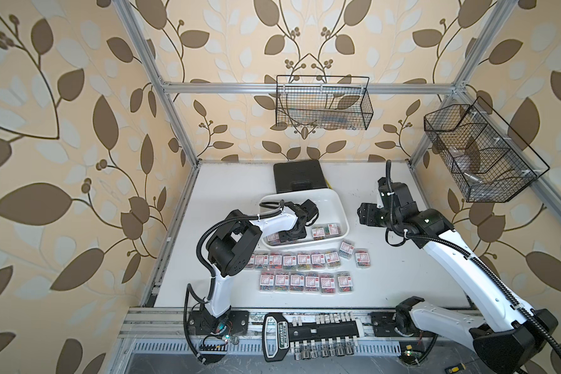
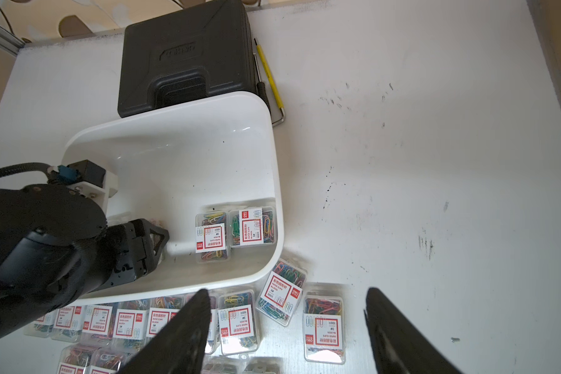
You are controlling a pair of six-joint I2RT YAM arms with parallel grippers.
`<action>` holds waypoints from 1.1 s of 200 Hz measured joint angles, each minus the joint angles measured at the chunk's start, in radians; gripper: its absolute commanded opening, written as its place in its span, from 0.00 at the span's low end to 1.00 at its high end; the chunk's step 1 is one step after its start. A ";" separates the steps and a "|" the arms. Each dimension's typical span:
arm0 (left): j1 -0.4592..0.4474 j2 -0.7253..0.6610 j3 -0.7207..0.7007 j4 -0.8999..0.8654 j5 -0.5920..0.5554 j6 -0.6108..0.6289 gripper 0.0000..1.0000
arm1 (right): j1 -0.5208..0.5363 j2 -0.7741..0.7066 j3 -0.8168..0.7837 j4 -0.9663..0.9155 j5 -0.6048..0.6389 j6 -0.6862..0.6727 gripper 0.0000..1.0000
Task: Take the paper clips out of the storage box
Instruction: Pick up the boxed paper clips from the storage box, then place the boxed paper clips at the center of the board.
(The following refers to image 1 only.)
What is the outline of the paper clip box eleventh removed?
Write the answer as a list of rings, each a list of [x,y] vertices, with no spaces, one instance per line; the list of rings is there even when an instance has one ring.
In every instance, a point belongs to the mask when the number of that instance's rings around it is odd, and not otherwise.
[[[290,289],[291,274],[288,272],[276,272],[274,274],[274,291],[288,292]]]

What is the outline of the paper clip box fifteenth removed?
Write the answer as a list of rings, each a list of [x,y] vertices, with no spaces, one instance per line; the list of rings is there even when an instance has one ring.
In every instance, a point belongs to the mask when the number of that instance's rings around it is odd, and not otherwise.
[[[338,291],[341,293],[350,293],[354,291],[352,276],[349,272],[339,272],[336,274],[336,282]]]

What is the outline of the paper clip box fourteenth removed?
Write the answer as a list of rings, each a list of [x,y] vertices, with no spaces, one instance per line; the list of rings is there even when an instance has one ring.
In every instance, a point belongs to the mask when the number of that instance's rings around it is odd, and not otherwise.
[[[335,276],[333,274],[321,274],[319,276],[320,292],[323,295],[334,295],[337,291]]]

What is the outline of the paper clip box thirteenth removed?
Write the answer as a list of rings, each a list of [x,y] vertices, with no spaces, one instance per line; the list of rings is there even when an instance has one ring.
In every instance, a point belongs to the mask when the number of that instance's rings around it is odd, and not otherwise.
[[[312,272],[305,275],[305,288],[307,293],[320,293],[319,274]]]

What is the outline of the white plastic storage tray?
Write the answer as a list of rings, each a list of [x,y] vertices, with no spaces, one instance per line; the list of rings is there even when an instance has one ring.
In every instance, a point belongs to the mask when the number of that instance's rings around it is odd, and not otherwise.
[[[310,189],[290,193],[279,193],[265,196],[260,202],[277,202],[280,200],[301,204],[311,200],[319,210],[319,217],[316,223],[305,228],[306,237],[298,239],[296,242],[286,242],[282,244],[274,244],[272,238],[263,237],[261,242],[270,249],[296,249],[299,247],[330,244],[345,239],[349,233],[350,227],[344,208],[338,194],[331,189]],[[313,238],[313,228],[335,224],[338,227],[338,233],[330,237],[315,239]]]

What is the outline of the paper clip box twelfth removed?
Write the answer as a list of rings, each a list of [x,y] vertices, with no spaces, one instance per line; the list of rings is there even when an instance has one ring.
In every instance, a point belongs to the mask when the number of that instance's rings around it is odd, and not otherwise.
[[[304,292],[305,290],[305,275],[301,273],[291,273],[290,274],[290,292]]]

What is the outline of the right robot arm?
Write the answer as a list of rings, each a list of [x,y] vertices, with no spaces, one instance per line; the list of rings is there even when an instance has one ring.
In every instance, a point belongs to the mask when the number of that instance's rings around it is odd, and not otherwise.
[[[553,333],[558,321],[547,309],[534,309],[503,283],[465,244],[439,211],[420,211],[408,186],[386,175],[378,181],[378,201],[357,210],[360,224],[413,242],[459,284],[481,316],[438,307],[412,296],[395,308],[396,330],[403,336],[426,331],[469,348],[495,373],[517,373],[545,346],[561,361]]]

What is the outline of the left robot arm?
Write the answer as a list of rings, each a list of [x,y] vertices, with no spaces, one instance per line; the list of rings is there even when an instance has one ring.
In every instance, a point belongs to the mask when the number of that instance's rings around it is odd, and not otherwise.
[[[260,239],[278,234],[283,241],[306,237],[307,227],[319,217],[317,205],[307,199],[296,204],[280,199],[263,201],[259,207],[265,211],[252,215],[232,210],[226,218],[208,228],[196,245],[196,258],[208,270],[210,285],[208,294],[199,297],[191,284],[186,285],[183,305],[183,331],[185,340],[198,362],[214,364],[218,360],[198,350],[190,338],[190,299],[196,301],[198,321],[206,327],[207,338],[221,338],[230,332],[230,292],[233,277],[243,271]]]

